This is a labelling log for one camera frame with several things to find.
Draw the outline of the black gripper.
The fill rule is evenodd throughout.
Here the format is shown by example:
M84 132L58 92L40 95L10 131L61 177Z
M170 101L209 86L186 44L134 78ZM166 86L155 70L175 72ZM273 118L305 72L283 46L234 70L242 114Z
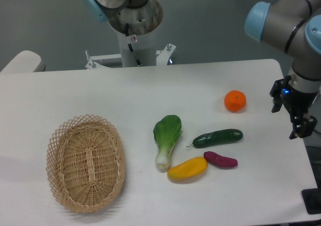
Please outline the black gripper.
M274 82L269 93L273 98L271 112L280 111L284 105L292 123L290 139L309 137L313 133L316 118L306 114L318 93L319 81L307 80L299 75L287 75Z

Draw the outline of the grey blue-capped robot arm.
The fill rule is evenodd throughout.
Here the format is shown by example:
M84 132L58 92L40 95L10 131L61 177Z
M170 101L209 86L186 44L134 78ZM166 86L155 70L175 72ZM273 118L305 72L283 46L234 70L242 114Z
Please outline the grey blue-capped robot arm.
M166 66L174 45L157 53L153 34L163 19L156 0L83 0L100 22L109 22L118 35L124 67ZM292 123L291 139L310 136L317 124L308 114L320 93L320 0L259 2L245 20L245 33L293 58L288 74L275 81L270 95L273 112L284 107Z

